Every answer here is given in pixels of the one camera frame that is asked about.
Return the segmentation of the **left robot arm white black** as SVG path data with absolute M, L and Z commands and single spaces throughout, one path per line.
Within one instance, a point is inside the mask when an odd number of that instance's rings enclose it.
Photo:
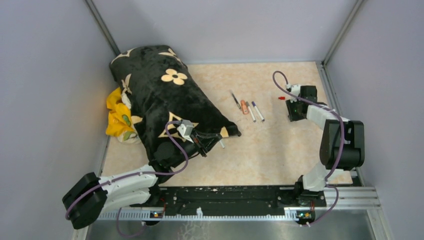
M 176 129 L 139 134 L 148 163 L 128 172 L 98 177 L 85 174 L 62 198 L 65 219 L 75 230 L 85 228 L 108 211 L 132 205 L 154 207 L 160 202 L 159 185 L 187 167 L 191 158 L 207 153 L 223 138 L 220 133 L 193 130 L 184 138 Z

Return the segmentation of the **black gel pen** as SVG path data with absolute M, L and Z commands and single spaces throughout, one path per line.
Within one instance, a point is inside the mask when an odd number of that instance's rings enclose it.
M 234 101 L 235 101 L 235 103 L 236 103 L 236 105 L 237 105 L 238 109 L 239 109 L 239 110 L 241 110 L 241 109 L 242 109 L 242 107 L 241 107 L 241 105 L 240 105 L 240 103 L 239 103 L 238 99 L 236 98 L 235 94 L 234 94 L 232 91 L 230 91 L 230 94 L 231 94 L 232 98 L 234 99 Z

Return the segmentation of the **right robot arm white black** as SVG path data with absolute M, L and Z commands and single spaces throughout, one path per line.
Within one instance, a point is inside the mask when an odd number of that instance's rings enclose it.
M 295 183 L 293 200 L 307 206 L 329 181 L 343 172 L 360 167 L 365 161 L 364 124 L 340 116 L 326 103 L 319 102 L 313 85 L 291 85 L 286 100 L 290 122 L 308 120 L 322 130 L 319 163 Z

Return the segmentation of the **white marker purple cap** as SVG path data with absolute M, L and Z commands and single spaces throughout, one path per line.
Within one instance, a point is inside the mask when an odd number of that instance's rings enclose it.
M 259 108 L 257 107 L 256 103 L 254 101 L 251 102 L 253 108 L 255 109 L 256 113 L 258 114 L 260 121 L 263 123 L 265 121 L 265 118 L 263 117 L 262 113 L 260 112 Z

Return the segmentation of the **orange pen red cap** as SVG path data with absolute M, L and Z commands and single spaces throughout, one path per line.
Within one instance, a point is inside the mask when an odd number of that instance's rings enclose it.
M 240 101 L 240 105 L 241 105 L 242 113 L 243 113 L 244 115 L 249 114 L 249 109 L 248 109 L 248 106 L 247 106 L 246 101 L 245 101 L 245 100 L 241 100 L 241 101 Z

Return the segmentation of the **white marker black cap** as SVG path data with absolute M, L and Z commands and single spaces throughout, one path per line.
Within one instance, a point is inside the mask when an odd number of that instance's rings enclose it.
M 246 106 L 247 106 L 247 110 L 248 110 L 248 112 L 249 112 L 249 114 L 250 114 L 250 116 L 252 118 L 252 121 L 255 123 L 257 120 L 256 120 L 256 118 L 255 118 L 255 116 L 253 114 L 253 111 L 252 111 L 252 109 L 250 107 L 250 104 L 248 102 L 246 102 Z

